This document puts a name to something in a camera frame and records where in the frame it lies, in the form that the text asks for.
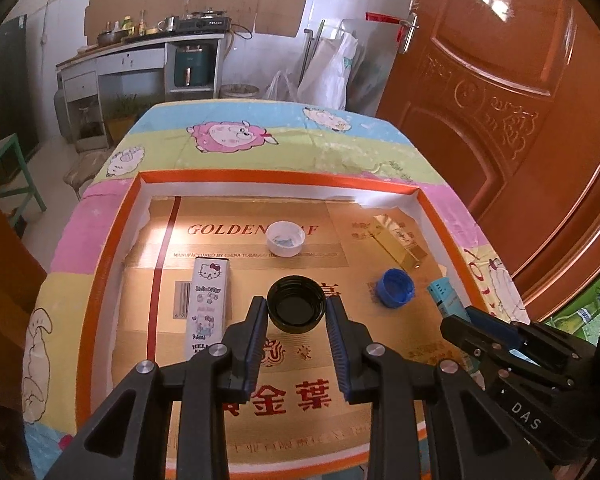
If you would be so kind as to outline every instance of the stool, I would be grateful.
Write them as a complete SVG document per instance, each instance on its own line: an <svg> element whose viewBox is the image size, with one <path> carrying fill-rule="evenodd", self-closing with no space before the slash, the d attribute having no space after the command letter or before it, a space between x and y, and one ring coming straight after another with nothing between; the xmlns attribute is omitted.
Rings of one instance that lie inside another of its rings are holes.
<svg viewBox="0 0 600 480"><path fill-rule="evenodd" d="M80 188L88 180L93 180L104 163L110 157L113 148L106 150L93 150L91 152L82 152L74 162L71 169L67 171L62 180L74 188L78 200L81 199Z"/></svg>
<svg viewBox="0 0 600 480"><path fill-rule="evenodd" d="M9 218L9 225L13 227L16 225L18 219L22 216L22 212L24 208L31 200L31 197L36 198L36 202L38 202L38 206L40 209L45 212L46 205L42 201L42 197L38 190L36 189L35 184L33 184L33 179L31 178L31 174L29 173L29 168L27 168L27 163L24 161L24 156L22 156L22 150L20 149L20 143L18 142L18 137L13 134L4 139L0 140L0 158L4 155L4 153L13 147L16 152L16 158L18 159L18 164L20 165L20 169L22 170L22 174L24 175L25 180L27 181L27 186L25 187L17 187L15 189L8 189L8 186L0 186L0 198L4 198L6 196L12 195L20 195L26 193L27 196L22 201L22 203L16 209L16 213Z"/></svg>

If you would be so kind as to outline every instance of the metal screw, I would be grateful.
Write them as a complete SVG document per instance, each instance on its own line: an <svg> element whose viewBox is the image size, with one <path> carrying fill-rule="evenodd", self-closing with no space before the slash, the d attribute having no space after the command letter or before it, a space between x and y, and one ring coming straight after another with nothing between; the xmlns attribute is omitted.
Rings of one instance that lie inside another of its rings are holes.
<svg viewBox="0 0 600 480"><path fill-rule="evenodd" d="M376 357L384 355L385 350L386 348L384 348L384 346L382 346L380 343L371 343L370 345L366 346L366 353Z"/></svg>
<svg viewBox="0 0 600 480"><path fill-rule="evenodd" d="M228 348L226 347L226 345L223 345L222 343L216 343L215 345L211 345L209 347L209 353L213 357L220 357L221 355L226 354L227 351L228 351Z"/></svg>
<svg viewBox="0 0 600 480"><path fill-rule="evenodd" d="M140 374L147 374L149 373L151 370L154 369L154 362L153 361L149 361L149 359L145 359L144 361L140 361L137 365L136 365L136 372L140 373Z"/></svg>
<svg viewBox="0 0 600 480"><path fill-rule="evenodd" d="M440 361L440 369L445 374L455 374L458 371L458 363L452 361L451 359L445 359L444 361Z"/></svg>

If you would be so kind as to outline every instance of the potted plant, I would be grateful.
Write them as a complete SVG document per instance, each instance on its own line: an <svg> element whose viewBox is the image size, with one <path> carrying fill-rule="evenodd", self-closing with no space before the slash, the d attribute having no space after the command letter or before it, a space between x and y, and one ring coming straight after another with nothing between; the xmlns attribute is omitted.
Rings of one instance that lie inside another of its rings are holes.
<svg viewBox="0 0 600 480"><path fill-rule="evenodd" d="M138 112L141 108L138 96L118 95L105 119L105 125L111 139L117 144L122 137L136 124Z"/></svg>

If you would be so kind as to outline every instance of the brown door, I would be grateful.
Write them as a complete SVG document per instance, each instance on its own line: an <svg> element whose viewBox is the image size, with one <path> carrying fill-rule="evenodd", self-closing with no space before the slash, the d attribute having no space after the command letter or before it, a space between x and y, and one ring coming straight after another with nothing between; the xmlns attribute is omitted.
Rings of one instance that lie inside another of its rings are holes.
<svg viewBox="0 0 600 480"><path fill-rule="evenodd" d="M516 276L600 176L600 32L576 0L411 10L419 28L377 117L411 139Z"/></svg>

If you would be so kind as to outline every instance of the green metal frame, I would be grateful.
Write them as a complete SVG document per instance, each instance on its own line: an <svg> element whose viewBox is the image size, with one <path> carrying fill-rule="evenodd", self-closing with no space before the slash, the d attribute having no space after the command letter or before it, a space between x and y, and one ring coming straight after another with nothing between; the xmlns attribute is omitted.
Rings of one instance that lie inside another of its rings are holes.
<svg viewBox="0 0 600 480"><path fill-rule="evenodd" d="M24 160L24 156L22 155L22 150L20 149L20 143L18 142L18 137L13 134L9 137L5 137L0 140L0 158L7 152L9 148L13 147L16 152L16 157L18 159L18 164L20 165L20 169L22 170L22 174L24 175L25 180L27 181L28 186L25 187L17 187L15 189L9 189L8 186L0 186L0 198L4 198L6 196L13 196L18 194L26 194L26 197L22 201L22 203L16 209L15 215L9 218L9 225L14 227L16 222L22 216L24 208L29 203L32 197L35 197L36 202L40 206L40 209L45 212L46 205L38 193L35 184L33 183L33 179L31 178L31 174L29 173L29 168L27 168L27 163Z"/></svg>

